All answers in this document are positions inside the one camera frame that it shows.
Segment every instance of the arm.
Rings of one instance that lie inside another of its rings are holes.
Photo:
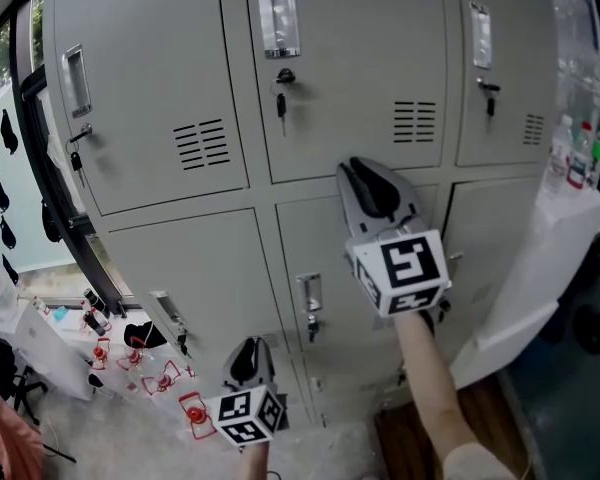
[[[395,324],[420,420],[443,462],[451,451],[478,440],[462,415],[451,374],[424,319],[407,313],[397,316]]]
[[[246,446],[240,460],[239,480],[266,480],[269,443]]]

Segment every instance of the person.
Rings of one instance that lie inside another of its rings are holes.
[[[411,394],[445,480],[515,480],[465,420],[451,373],[424,318],[418,312],[394,318]],[[268,455],[268,443],[247,446],[239,479],[266,480]]]

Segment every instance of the pink clothing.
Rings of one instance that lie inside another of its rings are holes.
[[[0,396],[0,465],[5,480],[40,480],[42,437]]]

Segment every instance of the wall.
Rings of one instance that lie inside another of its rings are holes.
[[[4,217],[17,243],[14,249],[9,250],[2,243],[0,230],[0,254],[4,254],[18,272],[74,263],[64,243],[50,242],[42,227],[42,196],[22,144],[10,87],[0,96],[0,125],[3,109],[9,114],[11,126],[18,137],[18,149],[10,155],[0,133],[0,182],[10,199]]]

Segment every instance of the concrete floor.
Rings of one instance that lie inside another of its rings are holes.
[[[218,450],[213,443],[181,441],[149,401],[131,405],[99,394],[82,402],[57,390],[31,399],[45,444],[55,447],[52,426],[59,449],[78,461],[46,458],[45,480],[236,478],[236,449],[223,442]],[[269,466],[282,480],[359,480],[368,474],[385,478],[381,457],[375,429],[354,423],[280,432]]]
[[[581,292],[600,310],[600,277]],[[536,338],[508,368],[549,480],[600,480],[600,356],[586,353],[569,327],[564,341]]]

